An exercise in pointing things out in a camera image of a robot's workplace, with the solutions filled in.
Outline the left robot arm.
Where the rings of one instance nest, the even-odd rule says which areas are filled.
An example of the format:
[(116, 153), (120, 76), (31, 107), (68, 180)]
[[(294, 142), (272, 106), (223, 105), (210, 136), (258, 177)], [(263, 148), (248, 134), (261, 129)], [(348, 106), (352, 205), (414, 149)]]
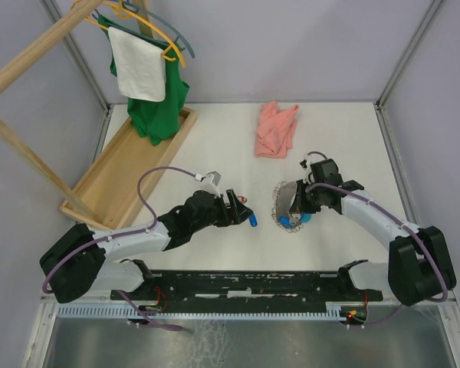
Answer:
[(91, 291), (120, 290), (148, 298), (154, 280), (137, 255), (169, 251), (189, 243), (205, 228), (243, 222), (258, 224), (254, 212), (229, 189), (224, 195), (198, 190), (150, 225), (96, 232), (78, 223), (40, 258), (45, 276), (42, 291), (53, 294), (61, 304)]

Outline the blue tagged key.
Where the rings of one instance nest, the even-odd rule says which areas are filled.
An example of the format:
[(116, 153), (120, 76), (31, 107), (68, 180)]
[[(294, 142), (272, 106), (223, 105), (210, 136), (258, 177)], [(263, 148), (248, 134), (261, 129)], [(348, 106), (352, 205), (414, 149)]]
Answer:
[(257, 227), (258, 226), (258, 220), (254, 214), (250, 215), (248, 218), (251, 227)]

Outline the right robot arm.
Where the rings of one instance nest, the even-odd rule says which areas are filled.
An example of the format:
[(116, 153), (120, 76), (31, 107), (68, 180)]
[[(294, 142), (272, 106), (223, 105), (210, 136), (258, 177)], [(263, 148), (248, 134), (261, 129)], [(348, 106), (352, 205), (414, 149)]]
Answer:
[(303, 219), (322, 209), (334, 210), (358, 224), (388, 252), (385, 263), (357, 261), (337, 279), (337, 293), (353, 300), (366, 289), (385, 291), (404, 306), (421, 301), (444, 302), (456, 286), (456, 276), (442, 231), (402, 220), (377, 203), (355, 180), (343, 180), (333, 159), (313, 160), (309, 152), (300, 165), (299, 179), (289, 209)]

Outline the keyring holder with blue handle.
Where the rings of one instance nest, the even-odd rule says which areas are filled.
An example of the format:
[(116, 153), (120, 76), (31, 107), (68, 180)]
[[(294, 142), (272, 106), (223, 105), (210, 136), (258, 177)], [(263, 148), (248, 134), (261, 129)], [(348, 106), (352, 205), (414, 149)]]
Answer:
[(273, 207), (271, 217), (278, 227), (286, 232), (298, 232), (307, 224), (311, 214), (291, 214), (290, 209), (297, 191), (295, 182), (280, 182), (273, 191)]

